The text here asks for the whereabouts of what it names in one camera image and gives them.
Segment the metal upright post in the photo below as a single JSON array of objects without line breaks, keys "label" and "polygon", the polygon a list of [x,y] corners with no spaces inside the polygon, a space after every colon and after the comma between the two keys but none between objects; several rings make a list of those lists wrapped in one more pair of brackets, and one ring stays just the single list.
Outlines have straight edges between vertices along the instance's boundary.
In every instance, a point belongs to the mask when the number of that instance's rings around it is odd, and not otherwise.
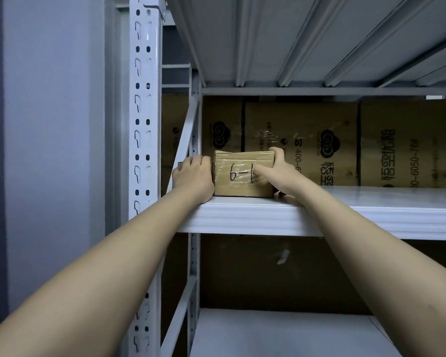
[{"label": "metal upright post", "polygon": [[[190,155],[202,153],[202,101],[200,96],[200,77],[198,71],[190,71],[190,90],[189,96],[198,97],[198,110],[195,116],[190,140]],[[188,273],[187,278],[196,277],[195,288],[188,304],[187,310],[187,356],[190,356],[192,343],[195,336],[196,324],[200,314],[200,233],[188,234]]]},{"label": "metal upright post", "polygon": [[[129,0],[129,219],[160,198],[162,18],[164,0]],[[160,277],[154,277],[128,331],[129,357],[160,356]]]}]

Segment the shelf underside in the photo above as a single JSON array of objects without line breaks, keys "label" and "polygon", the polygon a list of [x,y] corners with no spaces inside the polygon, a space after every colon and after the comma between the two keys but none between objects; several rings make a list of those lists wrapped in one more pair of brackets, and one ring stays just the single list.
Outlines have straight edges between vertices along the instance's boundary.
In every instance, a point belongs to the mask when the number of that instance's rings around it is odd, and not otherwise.
[{"label": "shelf underside", "polygon": [[400,357],[374,317],[201,309],[190,357]]},{"label": "shelf underside", "polygon": [[446,0],[167,2],[204,94],[446,94]]},{"label": "shelf underside", "polygon": [[[446,240],[446,189],[327,187],[333,196],[402,239]],[[183,223],[185,233],[322,234],[294,198],[213,197]]]}]

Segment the shelf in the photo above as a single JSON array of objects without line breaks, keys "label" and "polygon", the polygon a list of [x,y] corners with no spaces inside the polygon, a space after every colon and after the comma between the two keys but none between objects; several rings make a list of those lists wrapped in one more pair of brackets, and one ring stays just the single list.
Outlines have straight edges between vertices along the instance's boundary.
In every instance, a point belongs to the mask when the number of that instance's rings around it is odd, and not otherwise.
[{"label": "shelf", "polygon": [[203,94],[446,95],[446,0],[167,3]]},{"label": "shelf", "polygon": [[[333,186],[326,190],[399,238],[446,240],[446,189]],[[321,236],[315,221],[291,197],[213,197],[179,231]]]},{"label": "shelf", "polygon": [[206,309],[190,357],[400,357],[374,317]]}]

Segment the metal shelving unit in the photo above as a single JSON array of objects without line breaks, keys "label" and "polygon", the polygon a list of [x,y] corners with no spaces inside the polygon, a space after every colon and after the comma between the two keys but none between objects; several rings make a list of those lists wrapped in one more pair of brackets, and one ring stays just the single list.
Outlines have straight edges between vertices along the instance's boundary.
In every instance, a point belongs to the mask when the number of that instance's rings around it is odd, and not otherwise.
[{"label": "metal shelving unit", "polygon": [[[446,0],[166,1],[129,0],[130,218],[159,198],[167,6],[193,69],[176,161],[201,151],[202,95],[446,95]],[[446,190],[328,191],[399,238],[446,240]],[[213,198],[181,231],[188,282],[172,323],[160,346],[161,266],[129,328],[129,357],[171,356],[185,315],[189,356],[269,356],[281,346],[288,356],[399,355],[374,318],[200,311],[200,233],[320,236],[291,198]]]}]

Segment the cloud logo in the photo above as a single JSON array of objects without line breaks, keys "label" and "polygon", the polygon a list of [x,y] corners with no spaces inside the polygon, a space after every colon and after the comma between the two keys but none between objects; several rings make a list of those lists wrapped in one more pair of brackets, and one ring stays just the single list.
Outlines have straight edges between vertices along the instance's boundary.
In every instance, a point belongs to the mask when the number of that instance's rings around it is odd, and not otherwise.
[{"label": "cloud logo", "polygon": [[231,137],[231,130],[223,121],[213,124],[213,146],[217,149],[223,148]]},{"label": "cloud logo", "polygon": [[330,158],[340,149],[340,139],[334,135],[332,130],[321,132],[321,155],[324,158]]}]

